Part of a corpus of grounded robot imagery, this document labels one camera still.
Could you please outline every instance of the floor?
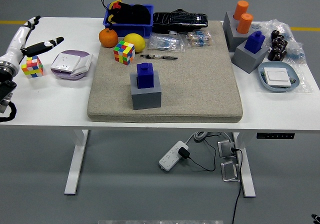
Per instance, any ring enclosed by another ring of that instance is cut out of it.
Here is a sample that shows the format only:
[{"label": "floor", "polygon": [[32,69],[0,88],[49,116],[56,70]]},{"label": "floor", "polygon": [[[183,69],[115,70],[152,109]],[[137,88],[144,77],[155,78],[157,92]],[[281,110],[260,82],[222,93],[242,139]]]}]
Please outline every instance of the floor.
[{"label": "floor", "polygon": [[[153,4],[155,12],[178,8],[223,20],[239,0],[123,0]],[[318,0],[246,0],[254,21],[277,19],[290,27],[320,27]],[[0,54],[19,28],[10,21],[33,16],[92,17],[105,14],[100,0],[0,0]],[[293,31],[303,43],[308,66],[320,84],[319,31]],[[63,195],[74,145],[66,130],[0,129],[0,223],[97,224],[98,220],[221,220],[232,223],[239,190],[216,170],[181,160],[170,172],[159,159],[189,131],[91,131],[75,196]],[[209,137],[217,142],[225,137]],[[297,133],[293,140],[248,143],[256,198],[240,195],[235,224],[312,223],[320,214],[319,138]],[[192,158],[214,167],[215,151],[189,143]]]}]

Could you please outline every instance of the blue basket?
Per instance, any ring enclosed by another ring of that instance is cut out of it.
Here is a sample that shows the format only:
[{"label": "blue basket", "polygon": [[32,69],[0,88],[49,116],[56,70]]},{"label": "blue basket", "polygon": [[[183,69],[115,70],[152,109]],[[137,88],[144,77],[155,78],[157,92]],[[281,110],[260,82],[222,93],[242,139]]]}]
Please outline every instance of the blue basket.
[{"label": "blue basket", "polygon": [[[118,37],[125,37],[130,33],[137,33],[143,38],[149,38],[150,33],[152,32],[152,26],[154,23],[154,5],[144,4],[144,7],[148,9],[151,15],[150,24],[112,24],[112,29],[115,30]],[[108,10],[105,11],[105,16],[103,19],[103,25],[105,28],[109,28],[110,24],[107,23],[107,19],[109,17]]]}]

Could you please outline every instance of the robotic hand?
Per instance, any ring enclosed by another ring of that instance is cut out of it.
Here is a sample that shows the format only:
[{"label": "robotic hand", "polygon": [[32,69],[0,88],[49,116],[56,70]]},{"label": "robotic hand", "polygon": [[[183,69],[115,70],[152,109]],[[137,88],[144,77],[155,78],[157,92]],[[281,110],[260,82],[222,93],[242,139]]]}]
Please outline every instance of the robotic hand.
[{"label": "robotic hand", "polygon": [[0,113],[4,113],[7,106],[15,109],[10,100],[12,91],[17,87],[17,84],[13,82],[12,79],[19,72],[19,64],[24,56],[33,57],[45,53],[64,40],[63,37],[58,37],[26,48],[27,39],[31,31],[35,29],[39,23],[40,18],[40,16],[35,16],[22,25],[14,35],[6,54],[0,57]]}]

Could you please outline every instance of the orange cylinder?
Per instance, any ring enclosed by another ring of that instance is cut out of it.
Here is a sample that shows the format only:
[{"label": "orange cylinder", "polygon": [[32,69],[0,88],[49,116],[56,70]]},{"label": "orange cylinder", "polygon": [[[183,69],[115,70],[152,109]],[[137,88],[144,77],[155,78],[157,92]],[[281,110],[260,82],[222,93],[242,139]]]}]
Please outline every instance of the orange cylinder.
[{"label": "orange cylinder", "polygon": [[237,21],[240,21],[241,15],[247,12],[248,7],[249,7],[249,2],[247,2],[246,0],[238,1],[233,14],[233,18],[236,19]]},{"label": "orange cylinder", "polygon": [[249,13],[243,13],[239,20],[238,27],[236,31],[240,34],[247,34],[249,32],[252,21],[254,20],[254,16]]}]

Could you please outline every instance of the rubik's cube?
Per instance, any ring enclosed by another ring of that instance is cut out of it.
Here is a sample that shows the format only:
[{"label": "rubik's cube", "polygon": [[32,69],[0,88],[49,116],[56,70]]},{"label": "rubik's cube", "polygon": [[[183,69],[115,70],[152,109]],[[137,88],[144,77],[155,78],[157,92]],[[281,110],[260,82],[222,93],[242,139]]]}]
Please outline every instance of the rubik's cube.
[{"label": "rubik's cube", "polygon": [[44,75],[44,66],[37,55],[27,57],[26,63],[21,65],[21,70],[27,78],[42,77]]},{"label": "rubik's cube", "polygon": [[117,62],[129,65],[136,56],[135,45],[121,40],[113,49],[113,53]]}]

